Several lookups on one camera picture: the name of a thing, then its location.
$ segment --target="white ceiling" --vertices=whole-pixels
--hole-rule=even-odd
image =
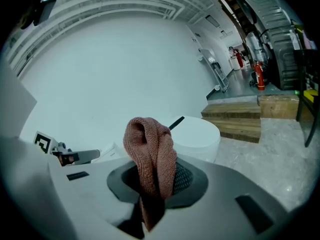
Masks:
[[[92,18],[120,13],[142,12],[164,19],[194,24],[206,16],[214,0],[57,0],[50,18],[39,26],[30,25],[12,35],[4,54],[17,76],[54,39]]]

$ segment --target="brown towel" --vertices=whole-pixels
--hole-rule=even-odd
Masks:
[[[123,144],[138,168],[142,218],[150,231],[165,212],[164,200],[173,193],[177,153],[171,132],[153,118],[136,117],[126,127]]]

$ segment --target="wooden platform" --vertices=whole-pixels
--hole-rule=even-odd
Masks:
[[[203,117],[211,118],[259,119],[261,108],[256,102],[211,104],[201,114]]]
[[[258,143],[261,137],[261,108],[256,102],[211,104],[201,112],[225,138]]]
[[[258,143],[260,140],[260,119],[215,117],[203,117],[202,119],[218,127],[221,137],[252,143]]]
[[[262,118],[296,119],[299,106],[297,95],[266,95],[258,97]]]

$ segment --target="red fire extinguisher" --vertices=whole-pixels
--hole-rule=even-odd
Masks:
[[[255,71],[258,90],[263,91],[265,89],[265,81],[264,81],[263,70],[262,70],[260,64],[258,64],[258,63],[254,63],[253,64],[253,68],[254,68],[254,71]]]

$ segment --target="concrete floor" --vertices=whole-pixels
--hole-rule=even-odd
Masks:
[[[316,136],[305,148],[295,120],[262,118],[259,144],[221,138],[215,163],[239,171],[291,211],[313,190],[320,171],[319,151]]]
[[[294,90],[280,90],[272,83],[266,85],[265,90],[258,90],[257,87],[251,87],[249,85],[249,82],[252,79],[251,72],[252,69],[250,67],[232,71],[228,76],[230,82],[228,90],[225,93],[223,93],[222,91],[214,92],[208,98],[208,101],[257,95],[263,96],[295,94]]]

